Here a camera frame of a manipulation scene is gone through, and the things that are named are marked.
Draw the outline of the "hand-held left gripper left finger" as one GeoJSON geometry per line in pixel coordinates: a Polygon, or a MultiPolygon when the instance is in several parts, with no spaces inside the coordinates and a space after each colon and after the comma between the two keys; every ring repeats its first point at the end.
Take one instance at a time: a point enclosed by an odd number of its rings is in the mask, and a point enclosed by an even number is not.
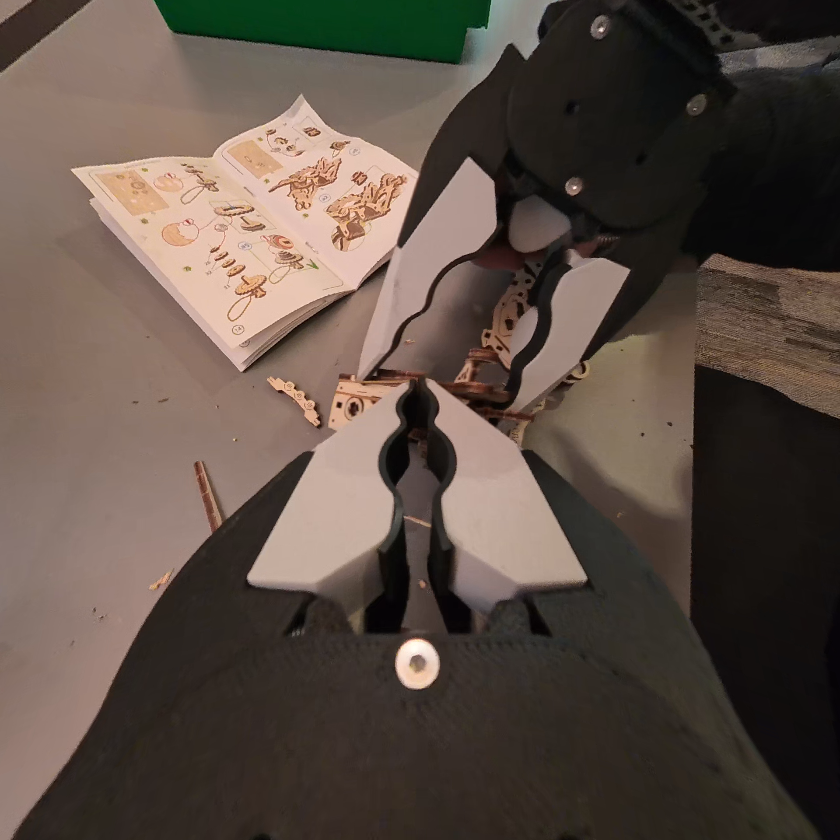
{"type": "Polygon", "coordinates": [[[260,590],[315,595],[362,613],[368,633],[397,634],[411,575],[397,484],[419,381],[388,388],[312,450],[247,573],[260,590]]]}

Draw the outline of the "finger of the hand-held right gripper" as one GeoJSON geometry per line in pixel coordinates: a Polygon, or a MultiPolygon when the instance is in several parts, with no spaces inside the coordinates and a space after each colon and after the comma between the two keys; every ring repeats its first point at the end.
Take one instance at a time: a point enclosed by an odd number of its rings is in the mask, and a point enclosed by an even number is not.
{"type": "Polygon", "coordinates": [[[395,247],[365,335],[356,376],[377,372],[407,326],[431,306],[450,270],[485,252],[502,230],[495,178],[467,157],[413,231],[395,247]]]}
{"type": "Polygon", "coordinates": [[[524,267],[538,269],[509,337],[507,409],[527,412],[571,373],[596,333],[631,270],[611,259],[573,251],[538,252],[524,267]]]}

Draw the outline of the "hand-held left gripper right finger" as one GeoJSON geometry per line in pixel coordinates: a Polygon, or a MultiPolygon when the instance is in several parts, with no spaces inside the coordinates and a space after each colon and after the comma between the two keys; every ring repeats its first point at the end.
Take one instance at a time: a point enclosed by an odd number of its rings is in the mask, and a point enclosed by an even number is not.
{"type": "Polygon", "coordinates": [[[432,503],[427,575],[450,633],[475,613],[588,577],[520,448],[435,381],[423,381],[432,503]]]}

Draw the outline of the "wooden buggy model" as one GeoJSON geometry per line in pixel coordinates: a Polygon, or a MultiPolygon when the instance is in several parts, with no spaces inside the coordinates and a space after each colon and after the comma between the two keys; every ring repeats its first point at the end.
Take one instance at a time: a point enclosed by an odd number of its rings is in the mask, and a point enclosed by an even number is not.
{"type": "MultiPolygon", "coordinates": [[[[505,385],[497,382],[507,372],[499,353],[493,349],[471,349],[456,378],[452,382],[442,382],[441,386],[521,448],[528,425],[543,410],[546,400],[524,413],[512,411],[507,407],[505,385]]],[[[358,380],[352,374],[341,374],[329,411],[329,428],[341,429],[373,407],[391,389],[421,375],[414,371],[381,369],[373,379],[358,380]]]]}

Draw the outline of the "tapered wooden stick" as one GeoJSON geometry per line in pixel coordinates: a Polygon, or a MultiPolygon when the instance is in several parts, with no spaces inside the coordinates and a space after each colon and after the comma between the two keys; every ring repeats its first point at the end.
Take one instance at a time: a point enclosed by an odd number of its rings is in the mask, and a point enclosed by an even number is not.
{"type": "Polygon", "coordinates": [[[211,533],[214,533],[221,528],[224,517],[218,505],[214,488],[207,474],[204,462],[202,460],[195,461],[193,470],[208,526],[211,533]]]}

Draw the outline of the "toothed wooden strip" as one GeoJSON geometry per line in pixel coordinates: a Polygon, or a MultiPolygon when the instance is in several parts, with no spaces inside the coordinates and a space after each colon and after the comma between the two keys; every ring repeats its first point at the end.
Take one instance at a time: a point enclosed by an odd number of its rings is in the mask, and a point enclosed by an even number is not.
{"type": "Polygon", "coordinates": [[[275,392],[289,397],[301,409],[303,416],[310,425],[315,428],[322,426],[318,405],[293,381],[283,380],[275,376],[267,377],[266,381],[275,392]]]}

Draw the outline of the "open instruction booklet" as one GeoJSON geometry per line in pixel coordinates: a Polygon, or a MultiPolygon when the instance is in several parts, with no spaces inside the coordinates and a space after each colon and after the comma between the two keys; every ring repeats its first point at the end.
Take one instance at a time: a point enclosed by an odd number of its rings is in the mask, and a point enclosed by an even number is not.
{"type": "Polygon", "coordinates": [[[73,169],[100,219],[238,371],[390,257],[417,172],[299,96],[220,145],[73,169]]]}

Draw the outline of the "green plastic bin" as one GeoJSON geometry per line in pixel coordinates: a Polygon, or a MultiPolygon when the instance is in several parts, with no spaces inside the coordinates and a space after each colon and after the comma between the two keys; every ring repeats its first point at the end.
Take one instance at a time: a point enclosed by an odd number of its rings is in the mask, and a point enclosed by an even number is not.
{"type": "Polygon", "coordinates": [[[490,1],[156,1],[180,35],[458,64],[490,1]]]}

